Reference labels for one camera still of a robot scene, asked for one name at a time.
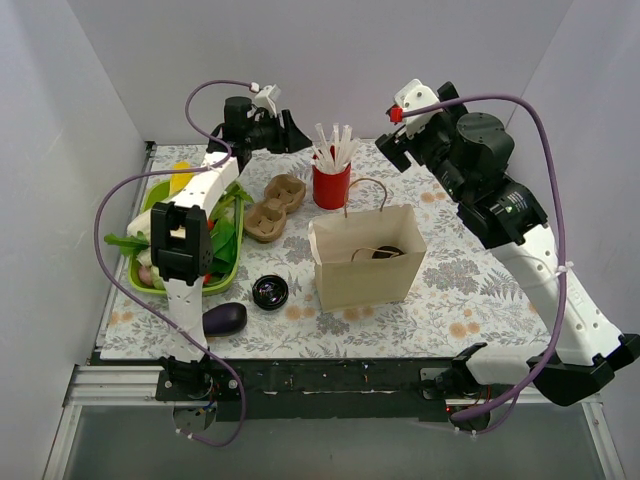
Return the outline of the black plastic cup lid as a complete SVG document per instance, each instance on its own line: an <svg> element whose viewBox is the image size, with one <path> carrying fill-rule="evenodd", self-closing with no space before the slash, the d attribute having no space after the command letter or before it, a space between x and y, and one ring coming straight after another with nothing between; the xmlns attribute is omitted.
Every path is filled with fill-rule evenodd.
<svg viewBox="0 0 640 480"><path fill-rule="evenodd" d="M395 246L381 246L373 250L372 259L390 259L402 256L404 252Z"/></svg>

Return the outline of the brown paper bag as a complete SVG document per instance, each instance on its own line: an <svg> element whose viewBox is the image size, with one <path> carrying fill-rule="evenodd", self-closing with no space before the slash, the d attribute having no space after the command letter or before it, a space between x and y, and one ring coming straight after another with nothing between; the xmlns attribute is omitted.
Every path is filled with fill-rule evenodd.
<svg viewBox="0 0 640 480"><path fill-rule="evenodd" d="M398 302L406 298L421 267L426 243L409 204L313 218L308 239L315 287L323 312ZM404 254L372 259L374 249L395 246Z"/></svg>

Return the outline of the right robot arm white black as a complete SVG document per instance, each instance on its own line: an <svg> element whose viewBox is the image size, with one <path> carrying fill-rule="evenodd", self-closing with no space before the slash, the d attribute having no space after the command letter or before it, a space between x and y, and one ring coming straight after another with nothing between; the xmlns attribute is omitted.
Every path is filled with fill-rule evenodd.
<svg viewBox="0 0 640 480"><path fill-rule="evenodd" d="M424 166L457 206L462 224L514 277L547 327L543 352L475 344L429 380L431 388L475 397L487 386L505 387L511 400L532 385L552 403L572 405L599 392L639 356L639 338L611 323L566 259L562 224L524 185L507 174L515 147L495 116L471 112L454 85L431 89L412 80L388 110L393 133L379 151L400 171Z"/></svg>

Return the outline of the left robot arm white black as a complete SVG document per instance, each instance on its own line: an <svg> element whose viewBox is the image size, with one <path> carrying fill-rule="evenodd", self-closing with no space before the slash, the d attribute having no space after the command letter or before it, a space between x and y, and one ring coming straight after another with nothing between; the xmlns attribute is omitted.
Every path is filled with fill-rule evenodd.
<svg viewBox="0 0 640 480"><path fill-rule="evenodd" d="M202 162L205 171L173 200L157 202L150 210L152 264L163 280L171 320L183 335L161 362L171 384L193 400L205 398L213 386L205 369L202 310L204 276L214 261L208 217L253 151L295 153L311 145L290 112L276 109L276 97L276 87L269 85L252 99L227 98L219 129L225 144L211 140Z"/></svg>

